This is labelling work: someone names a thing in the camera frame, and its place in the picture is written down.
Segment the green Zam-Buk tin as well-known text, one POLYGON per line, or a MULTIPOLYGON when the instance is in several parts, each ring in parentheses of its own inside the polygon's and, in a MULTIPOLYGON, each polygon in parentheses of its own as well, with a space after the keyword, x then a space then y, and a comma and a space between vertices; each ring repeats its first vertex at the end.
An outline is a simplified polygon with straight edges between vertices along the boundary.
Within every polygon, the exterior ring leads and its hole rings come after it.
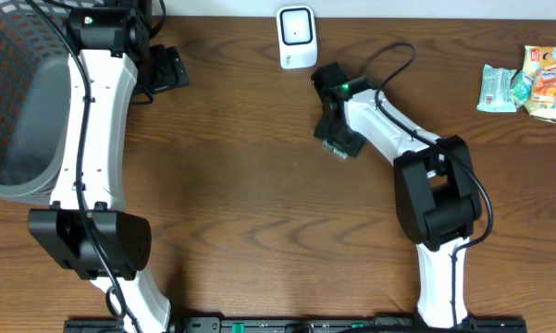
POLYGON ((339 160, 341 161, 345 161, 348 158, 348 155, 346 153, 344 153, 343 151, 339 150, 337 147, 331 145, 330 143, 328 143, 327 141, 322 141, 322 145, 323 148, 332 153, 334 156, 336 156, 339 160))

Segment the teal wet wipe packet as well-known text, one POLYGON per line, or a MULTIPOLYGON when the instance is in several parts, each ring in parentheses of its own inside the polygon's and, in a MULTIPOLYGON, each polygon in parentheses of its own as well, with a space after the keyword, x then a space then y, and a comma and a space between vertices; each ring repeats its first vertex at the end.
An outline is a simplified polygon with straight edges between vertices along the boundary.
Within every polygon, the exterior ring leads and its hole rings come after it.
POLYGON ((511 84, 515 74, 515 69, 485 65, 476 109, 488 113, 514 113, 516 106, 511 84))

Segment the green Kleenex tissue pack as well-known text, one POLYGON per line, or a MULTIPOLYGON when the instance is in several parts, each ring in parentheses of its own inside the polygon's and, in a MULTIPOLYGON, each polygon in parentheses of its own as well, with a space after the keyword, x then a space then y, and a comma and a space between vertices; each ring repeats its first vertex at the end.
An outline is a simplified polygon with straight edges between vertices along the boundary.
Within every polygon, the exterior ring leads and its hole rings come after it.
POLYGON ((532 89, 533 79, 524 71, 518 72, 511 81, 511 92, 514 105, 519 108, 529 99, 532 89))

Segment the yellow snack bag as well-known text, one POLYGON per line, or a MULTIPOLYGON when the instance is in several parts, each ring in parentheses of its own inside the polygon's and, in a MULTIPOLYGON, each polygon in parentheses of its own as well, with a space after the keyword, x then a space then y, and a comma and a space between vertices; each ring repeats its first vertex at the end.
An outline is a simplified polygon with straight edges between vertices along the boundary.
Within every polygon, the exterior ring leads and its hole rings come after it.
MULTIPOLYGON (((523 71, 533 80, 539 70, 556 71, 556 46, 525 46, 523 71)), ((525 108, 531 117, 556 123, 556 102, 541 102, 529 99, 525 108)))

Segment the orange tissue pack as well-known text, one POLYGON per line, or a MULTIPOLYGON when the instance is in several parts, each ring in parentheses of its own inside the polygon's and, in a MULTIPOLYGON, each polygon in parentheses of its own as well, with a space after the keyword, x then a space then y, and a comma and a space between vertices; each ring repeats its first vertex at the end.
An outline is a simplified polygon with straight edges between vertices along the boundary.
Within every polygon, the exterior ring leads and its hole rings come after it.
POLYGON ((531 87, 531 99, 541 102, 556 102, 556 71, 539 70, 531 87))

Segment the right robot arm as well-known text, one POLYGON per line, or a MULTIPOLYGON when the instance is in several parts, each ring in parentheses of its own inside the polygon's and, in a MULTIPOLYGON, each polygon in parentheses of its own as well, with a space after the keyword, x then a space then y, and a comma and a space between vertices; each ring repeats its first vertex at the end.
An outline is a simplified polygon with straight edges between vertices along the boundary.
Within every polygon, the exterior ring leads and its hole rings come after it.
POLYGON ((482 214, 466 143, 419 127, 368 78, 350 80, 338 63, 317 68, 311 82, 323 106, 315 137, 343 158, 371 143, 393 167, 396 215, 418 255, 419 318, 428 327, 459 327, 467 317, 463 252, 482 214))

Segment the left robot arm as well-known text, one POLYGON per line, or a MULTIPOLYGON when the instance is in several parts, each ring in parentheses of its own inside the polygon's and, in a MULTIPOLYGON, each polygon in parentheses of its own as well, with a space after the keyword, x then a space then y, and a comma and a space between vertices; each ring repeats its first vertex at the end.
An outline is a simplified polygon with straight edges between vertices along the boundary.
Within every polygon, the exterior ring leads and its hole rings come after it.
POLYGON ((105 295, 111 319, 73 321, 86 332, 175 332, 170 300, 148 268, 152 231, 130 214, 122 179, 128 110, 188 82, 179 52, 152 44, 162 29, 148 1, 70 6, 56 28, 68 49, 70 98, 61 168, 34 239, 105 295))

